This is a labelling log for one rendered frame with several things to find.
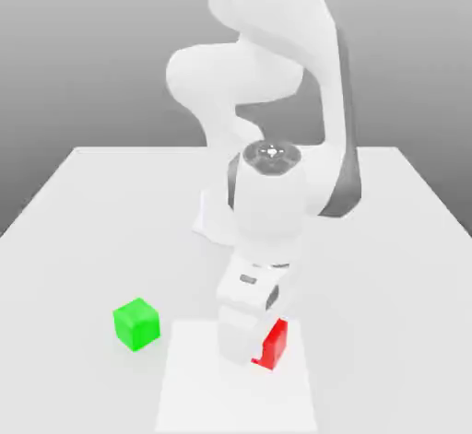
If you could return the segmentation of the small red cube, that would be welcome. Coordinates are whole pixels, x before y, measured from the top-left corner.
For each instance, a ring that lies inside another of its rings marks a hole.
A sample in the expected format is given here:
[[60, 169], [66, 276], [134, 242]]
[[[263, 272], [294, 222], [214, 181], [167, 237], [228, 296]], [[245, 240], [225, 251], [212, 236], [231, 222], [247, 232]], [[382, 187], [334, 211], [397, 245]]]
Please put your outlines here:
[[277, 320], [263, 342], [261, 357], [252, 359], [254, 364], [270, 370], [277, 366], [287, 345], [288, 327], [287, 321]]

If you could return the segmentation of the small green cube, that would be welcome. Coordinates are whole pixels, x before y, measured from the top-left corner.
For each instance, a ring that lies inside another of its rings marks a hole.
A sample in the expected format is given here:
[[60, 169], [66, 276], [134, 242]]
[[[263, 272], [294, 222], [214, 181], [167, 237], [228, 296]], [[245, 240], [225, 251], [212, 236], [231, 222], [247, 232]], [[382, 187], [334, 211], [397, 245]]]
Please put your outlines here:
[[160, 338], [159, 313], [142, 298], [136, 298], [112, 312], [115, 333], [136, 352]]

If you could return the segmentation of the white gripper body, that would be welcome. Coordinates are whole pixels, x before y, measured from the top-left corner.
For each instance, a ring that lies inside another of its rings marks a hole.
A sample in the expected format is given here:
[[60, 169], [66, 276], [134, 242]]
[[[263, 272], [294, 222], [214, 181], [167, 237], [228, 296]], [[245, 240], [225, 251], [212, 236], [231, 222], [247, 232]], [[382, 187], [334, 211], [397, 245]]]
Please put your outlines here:
[[262, 354], [262, 344], [277, 320], [274, 312], [259, 318], [221, 305], [218, 309], [218, 348], [232, 363], [246, 365]]

